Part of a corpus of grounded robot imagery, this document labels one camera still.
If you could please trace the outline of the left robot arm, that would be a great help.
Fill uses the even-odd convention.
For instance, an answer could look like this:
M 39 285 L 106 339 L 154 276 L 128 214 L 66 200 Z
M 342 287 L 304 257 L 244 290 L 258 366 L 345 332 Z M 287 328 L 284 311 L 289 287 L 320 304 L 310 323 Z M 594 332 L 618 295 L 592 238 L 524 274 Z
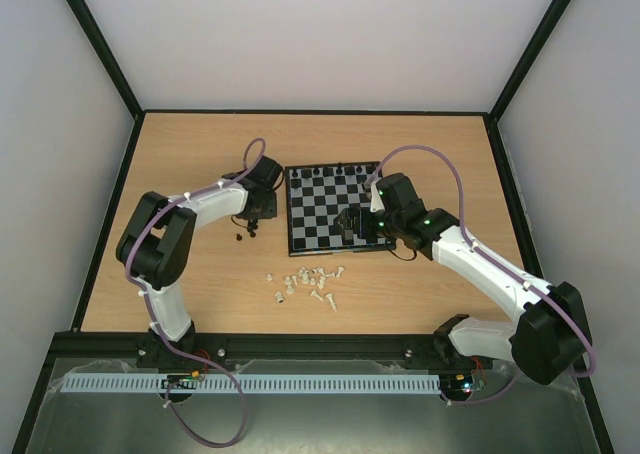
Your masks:
M 262 156 L 194 192 L 142 195 L 116 247 L 116 259 L 127 280 L 139 288 L 150 316 L 141 362 L 182 367 L 204 360 L 197 355 L 195 324 L 180 285 L 194 234 L 234 217 L 247 221 L 254 235 L 260 220 L 277 216 L 276 190 L 283 175 L 279 163 Z

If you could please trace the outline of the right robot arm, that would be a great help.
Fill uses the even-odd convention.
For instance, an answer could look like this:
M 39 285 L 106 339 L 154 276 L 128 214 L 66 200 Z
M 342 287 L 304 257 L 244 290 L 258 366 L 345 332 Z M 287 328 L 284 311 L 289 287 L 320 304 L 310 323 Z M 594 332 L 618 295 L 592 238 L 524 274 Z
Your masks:
M 574 364 L 593 353 L 579 290 L 557 286 L 518 268 L 471 236 L 461 218 L 427 209 L 401 173 L 371 185 L 368 207 L 349 206 L 336 217 L 341 236 L 402 241 L 407 248 L 460 275 L 488 296 L 506 322 L 463 317 L 450 321 L 436 353 L 455 366 L 471 356 L 514 363 L 531 380 L 549 385 L 562 374 L 577 376 Z

